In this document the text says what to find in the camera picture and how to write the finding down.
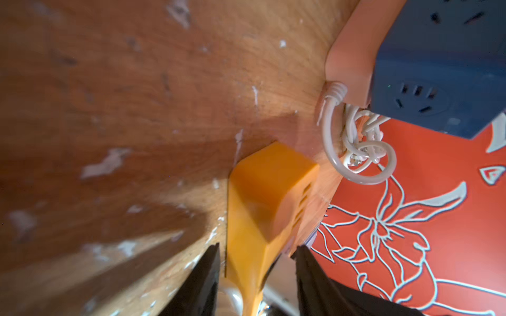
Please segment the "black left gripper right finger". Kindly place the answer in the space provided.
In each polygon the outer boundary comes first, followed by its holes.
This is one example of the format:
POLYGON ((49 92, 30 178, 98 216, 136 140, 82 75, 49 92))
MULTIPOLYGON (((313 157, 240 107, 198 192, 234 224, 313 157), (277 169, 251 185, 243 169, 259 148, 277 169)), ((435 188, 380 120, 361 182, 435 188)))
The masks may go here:
POLYGON ((349 288, 327 277, 310 250, 295 252, 301 315, 421 315, 416 309, 349 288))

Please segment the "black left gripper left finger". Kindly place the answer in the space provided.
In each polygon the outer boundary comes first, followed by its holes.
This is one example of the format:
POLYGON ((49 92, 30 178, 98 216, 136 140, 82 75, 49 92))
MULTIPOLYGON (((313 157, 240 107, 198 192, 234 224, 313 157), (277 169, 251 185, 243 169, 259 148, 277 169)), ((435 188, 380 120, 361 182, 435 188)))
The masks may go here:
POLYGON ((220 279, 220 244, 208 247, 159 316, 213 316, 220 279))

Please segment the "short yellow power strip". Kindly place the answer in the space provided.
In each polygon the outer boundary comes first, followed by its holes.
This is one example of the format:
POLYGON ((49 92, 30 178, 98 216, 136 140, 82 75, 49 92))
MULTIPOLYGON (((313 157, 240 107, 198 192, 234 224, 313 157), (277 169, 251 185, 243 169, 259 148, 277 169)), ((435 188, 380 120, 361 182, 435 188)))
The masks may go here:
POLYGON ((243 315, 258 313, 271 266, 295 243, 319 168, 303 154, 274 142, 232 170, 225 276, 241 292, 243 315))

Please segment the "pink power strip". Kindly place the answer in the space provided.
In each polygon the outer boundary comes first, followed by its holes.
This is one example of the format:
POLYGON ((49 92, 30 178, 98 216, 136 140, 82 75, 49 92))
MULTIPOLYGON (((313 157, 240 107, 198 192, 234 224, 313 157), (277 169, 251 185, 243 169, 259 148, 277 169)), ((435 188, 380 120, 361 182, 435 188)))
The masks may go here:
POLYGON ((379 48, 405 4, 404 0, 359 1, 340 31, 325 62, 325 77, 346 85, 345 103, 361 108, 370 104, 379 48))

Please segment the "blue cube adapter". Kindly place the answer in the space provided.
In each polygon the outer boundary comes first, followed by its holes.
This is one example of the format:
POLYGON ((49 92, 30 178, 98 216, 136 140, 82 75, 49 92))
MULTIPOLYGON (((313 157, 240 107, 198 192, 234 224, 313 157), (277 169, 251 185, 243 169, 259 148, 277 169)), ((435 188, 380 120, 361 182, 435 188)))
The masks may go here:
POLYGON ((370 108, 476 137, 505 110, 505 2, 407 1, 378 50, 370 108))

